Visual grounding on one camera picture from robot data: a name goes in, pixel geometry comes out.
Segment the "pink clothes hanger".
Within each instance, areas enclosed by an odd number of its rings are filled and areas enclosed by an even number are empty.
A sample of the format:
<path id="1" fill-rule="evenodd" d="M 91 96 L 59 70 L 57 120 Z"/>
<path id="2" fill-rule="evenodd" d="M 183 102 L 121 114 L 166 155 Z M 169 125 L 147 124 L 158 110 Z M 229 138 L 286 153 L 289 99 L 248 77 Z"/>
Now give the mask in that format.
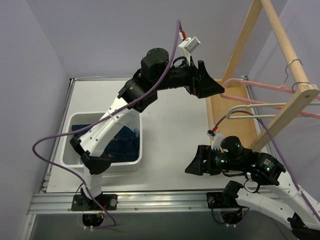
<path id="1" fill-rule="evenodd" d="M 230 116 L 231 110 L 239 110 L 241 106 L 264 105 L 280 110 L 285 104 L 277 100 L 284 100 L 284 94 L 293 95 L 299 87 L 312 87 L 313 84 L 307 81 L 298 81 L 291 88 L 282 85 L 272 85 L 249 81 L 242 78 L 230 78 L 226 81 L 218 82 L 225 88 L 225 92 L 220 94 L 223 99 L 222 113 Z"/>

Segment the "dark blue denim skirt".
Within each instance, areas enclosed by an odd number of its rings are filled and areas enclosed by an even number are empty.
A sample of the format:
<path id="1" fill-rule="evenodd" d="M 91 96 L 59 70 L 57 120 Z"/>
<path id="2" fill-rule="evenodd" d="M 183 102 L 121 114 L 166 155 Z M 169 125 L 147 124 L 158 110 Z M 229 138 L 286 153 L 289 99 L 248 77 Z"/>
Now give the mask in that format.
<path id="1" fill-rule="evenodd" d="M 116 163 L 134 162 L 139 157 L 140 130 L 133 126 L 124 126 L 108 143 L 103 157 Z"/>

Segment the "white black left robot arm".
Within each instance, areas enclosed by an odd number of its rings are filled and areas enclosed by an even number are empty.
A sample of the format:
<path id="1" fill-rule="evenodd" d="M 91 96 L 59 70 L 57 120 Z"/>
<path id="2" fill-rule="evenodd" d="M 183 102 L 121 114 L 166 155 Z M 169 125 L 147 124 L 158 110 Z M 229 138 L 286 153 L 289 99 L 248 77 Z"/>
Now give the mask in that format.
<path id="1" fill-rule="evenodd" d="M 175 67 L 170 59 L 163 48 L 149 50 L 141 60 L 140 69 L 124 84 L 99 123 L 69 141 L 83 163 L 86 179 L 80 194 L 89 210 L 104 205 L 102 174 L 114 162 L 104 152 L 106 146 L 127 123 L 158 99 L 158 91 L 185 88 L 199 99 L 224 93 L 224 87 L 208 74 L 204 61 L 198 61 L 198 65 L 185 62 Z"/>

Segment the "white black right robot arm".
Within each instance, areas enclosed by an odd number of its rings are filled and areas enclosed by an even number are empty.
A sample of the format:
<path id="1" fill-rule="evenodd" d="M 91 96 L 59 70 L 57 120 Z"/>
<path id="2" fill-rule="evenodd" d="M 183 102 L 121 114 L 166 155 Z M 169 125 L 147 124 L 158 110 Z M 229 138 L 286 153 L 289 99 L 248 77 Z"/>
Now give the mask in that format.
<path id="1" fill-rule="evenodd" d="M 243 147 L 236 136 L 212 145 L 199 145 L 185 173 L 202 176 L 237 172 L 247 182 L 256 184 L 250 191 L 244 183 L 230 180 L 220 198 L 214 198 L 212 208 L 244 207 L 264 214 L 289 228 L 299 240 L 320 238 L 320 203 L 298 184 L 284 165 L 265 152 Z"/>

